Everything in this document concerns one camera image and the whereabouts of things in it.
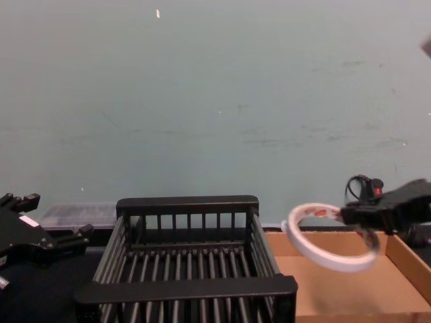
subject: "teal wall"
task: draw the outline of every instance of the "teal wall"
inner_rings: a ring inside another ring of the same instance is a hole
[[[255,194],[431,174],[427,0],[0,0],[1,191]]]

